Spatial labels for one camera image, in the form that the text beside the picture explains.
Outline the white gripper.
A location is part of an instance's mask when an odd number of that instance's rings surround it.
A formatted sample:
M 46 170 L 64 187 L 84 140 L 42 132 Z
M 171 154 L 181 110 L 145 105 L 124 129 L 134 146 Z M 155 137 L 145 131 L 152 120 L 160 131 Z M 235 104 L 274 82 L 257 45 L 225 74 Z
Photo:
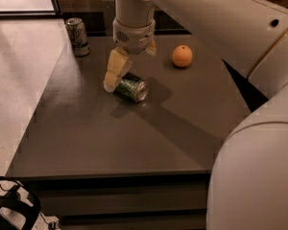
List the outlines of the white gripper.
M 117 19 L 113 21 L 113 40 L 118 47 L 110 52 L 108 67 L 104 79 L 104 89 L 112 93 L 121 79 L 132 68 L 129 54 L 146 52 L 150 56 L 156 55 L 155 21 L 147 26 L 131 28 L 124 26 Z

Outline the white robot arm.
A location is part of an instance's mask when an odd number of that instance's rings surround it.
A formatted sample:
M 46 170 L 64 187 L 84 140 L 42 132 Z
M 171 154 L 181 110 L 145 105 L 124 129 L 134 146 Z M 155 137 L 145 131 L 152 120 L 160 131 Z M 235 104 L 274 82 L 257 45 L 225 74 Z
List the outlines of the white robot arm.
M 256 101 L 215 159 L 207 230 L 288 230 L 288 10 L 266 0 L 115 0 L 104 80 L 113 91 L 129 56 L 156 51 L 154 8 L 223 60 L 239 92 Z

